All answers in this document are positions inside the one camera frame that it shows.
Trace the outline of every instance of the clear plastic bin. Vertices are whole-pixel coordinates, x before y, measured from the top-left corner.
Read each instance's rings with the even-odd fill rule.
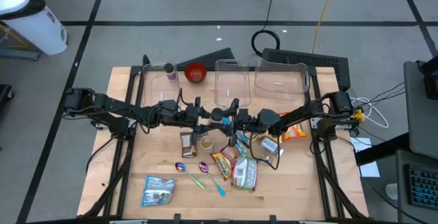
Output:
[[[234,98],[239,106],[251,103],[249,87],[249,65],[240,60],[218,60],[215,64],[214,101],[220,108],[229,108]]]
[[[170,81],[164,70],[166,64],[172,64],[176,79]],[[142,106],[155,105],[158,101],[177,100],[179,79],[177,65],[174,62],[151,63],[143,67],[144,96]]]
[[[259,59],[255,67],[255,94],[259,97],[295,100],[309,90],[307,66]]]

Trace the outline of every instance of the gray floor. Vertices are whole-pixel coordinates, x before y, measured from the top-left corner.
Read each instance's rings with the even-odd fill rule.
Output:
[[[438,21],[436,0],[414,0],[425,21]],[[61,21],[87,21],[94,0],[46,0]],[[325,0],[273,0],[270,19],[316,21]],[[269,0],[102,0],[97,21],[262,21]],[[415,21],[406,0],[332,0],[325,21]],[[181,62],[230,47],[235,56],[255,60],[250,37],[260,26],[94,26],[74,86],[105,92],[114,66],[151,61]],[[0,82],[13,85],[16,98],[0,118],[0,223],[13,223],[44,146],[62,90],[85,27],[68,26],[67,51],[38,62],[0,59]],[[272,26],[281,48],[311,52],[315,27]],[[438,40],[438,28],[428,28]],[[274,47],[260,36],[259,48]],[[403,81],[402,63],[429,60],[430,51],[415,27],[322,27],[317,53],[349,59],[352,89],[373,97]],[[364,128],[384,138],[407,131],[403,96],[379,103],[389,129],[366,123]],[[95,130],[84,121],[62,121],[28,221],[73,218],[76,215],[84,168]],[[372,138],[374,144],[380,141]],[[384,191],[394,182],[395,159],[378,162],[382,177],[368,181]],[[396,211],[364,187],[370,215],[396,221]]]

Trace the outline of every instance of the white trash can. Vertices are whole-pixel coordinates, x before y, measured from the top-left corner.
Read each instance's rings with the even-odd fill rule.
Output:
[[[0,0],[0,20],[47,55],[67,49],[67,31],[44,0]]]

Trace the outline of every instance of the blue snack bag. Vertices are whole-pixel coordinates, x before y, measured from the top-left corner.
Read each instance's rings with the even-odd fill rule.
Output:
[[[162,179],[147,175],[143,190],[142,207],[167,204],[172,198],[174,187],[174,179]]]

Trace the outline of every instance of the black keyboard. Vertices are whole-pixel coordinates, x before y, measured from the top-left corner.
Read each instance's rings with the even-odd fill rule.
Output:
[[[333,67],[339,89],[347,91],[350,88],[350,71],[348,70],[347,58],[278,49],[264,49],[263,59],[282,64],[304,63],[307,66]]]
[[[405,164],[408,203],[438,210],[438,173]]]

